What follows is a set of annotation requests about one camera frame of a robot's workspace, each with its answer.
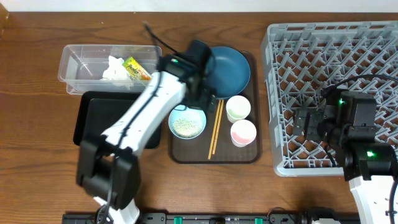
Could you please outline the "dark blue plate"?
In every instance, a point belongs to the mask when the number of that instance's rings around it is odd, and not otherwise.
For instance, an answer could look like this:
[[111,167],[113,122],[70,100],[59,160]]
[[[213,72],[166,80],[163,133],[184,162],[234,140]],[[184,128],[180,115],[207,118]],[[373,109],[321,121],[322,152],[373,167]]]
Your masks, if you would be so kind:
[[206,66],[206,84],[216,91],[215,96],[219,100],[240,94],[251,77],[248,60],[231,47],[212,47],[211,53]]

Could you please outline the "light blue bowl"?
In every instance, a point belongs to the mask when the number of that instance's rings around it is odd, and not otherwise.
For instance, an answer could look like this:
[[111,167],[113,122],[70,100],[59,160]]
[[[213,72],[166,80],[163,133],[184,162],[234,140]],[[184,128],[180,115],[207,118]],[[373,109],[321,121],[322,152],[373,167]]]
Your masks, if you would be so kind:
[[169,129],[180,139],[193,139],[199,136],[206,126],[206,115],[202,110],[176,106],[169,114]]

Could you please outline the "white cup green inside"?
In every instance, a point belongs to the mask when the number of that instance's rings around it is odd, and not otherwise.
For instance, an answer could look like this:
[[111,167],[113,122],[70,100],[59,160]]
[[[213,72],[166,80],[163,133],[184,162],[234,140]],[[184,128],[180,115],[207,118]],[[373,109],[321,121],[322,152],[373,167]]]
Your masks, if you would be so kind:
[[245,119],[251,112],[249,100],[243,96],[236,95],[231,97],[226,103],[227,119],[235,123],[240,119]]

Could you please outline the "white cup pink inside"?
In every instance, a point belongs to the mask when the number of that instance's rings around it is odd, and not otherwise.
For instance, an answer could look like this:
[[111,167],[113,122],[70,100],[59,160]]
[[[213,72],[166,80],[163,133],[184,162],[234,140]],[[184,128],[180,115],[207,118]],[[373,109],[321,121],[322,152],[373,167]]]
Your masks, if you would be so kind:
[[231,127],[231,140],[236,147],[245,147],[257,136],[255,125],[246,119],[238,120]]

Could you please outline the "yellow snack wrapper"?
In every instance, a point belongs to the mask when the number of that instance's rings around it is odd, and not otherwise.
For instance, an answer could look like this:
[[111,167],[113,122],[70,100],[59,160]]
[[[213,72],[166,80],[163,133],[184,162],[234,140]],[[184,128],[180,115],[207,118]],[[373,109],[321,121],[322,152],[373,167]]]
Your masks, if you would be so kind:
[[133,58],[123,62],[123,67],[129,72],[133,80],[151,80],[152,76]]

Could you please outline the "white tissue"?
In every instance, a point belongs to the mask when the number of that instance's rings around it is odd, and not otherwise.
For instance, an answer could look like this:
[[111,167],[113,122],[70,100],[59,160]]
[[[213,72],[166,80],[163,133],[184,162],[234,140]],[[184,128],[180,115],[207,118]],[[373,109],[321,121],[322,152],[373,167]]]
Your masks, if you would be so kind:
[[133,86],[129,72],[123,66],[123,58],[108,57],[108,68],[103,72],[101,81],[112,81],[116,86]]

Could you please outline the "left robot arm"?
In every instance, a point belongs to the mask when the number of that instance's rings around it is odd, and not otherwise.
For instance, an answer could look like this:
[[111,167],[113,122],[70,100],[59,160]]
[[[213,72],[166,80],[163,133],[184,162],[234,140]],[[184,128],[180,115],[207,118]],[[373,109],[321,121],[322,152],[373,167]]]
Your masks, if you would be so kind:
[[76,182],[103,201],[95,223],[135,223],[134,197],[141,184],[139,158],[163,119],[178,105],[208,111],[215,91],[206,85],[210,47],[190,42],[185,52],[160,57],[147,88],[112,126],[80,143]]

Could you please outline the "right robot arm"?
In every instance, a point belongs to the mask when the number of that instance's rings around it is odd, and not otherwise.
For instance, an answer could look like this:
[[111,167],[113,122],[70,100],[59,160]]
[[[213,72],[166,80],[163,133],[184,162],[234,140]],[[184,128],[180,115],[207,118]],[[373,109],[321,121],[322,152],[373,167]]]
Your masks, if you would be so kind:
[[375,140],[377,101],[368,93],[337,89],[319,109],[294,112],[295,135],[322,141],[335,152],[361,223],[397,223],[397,156]]

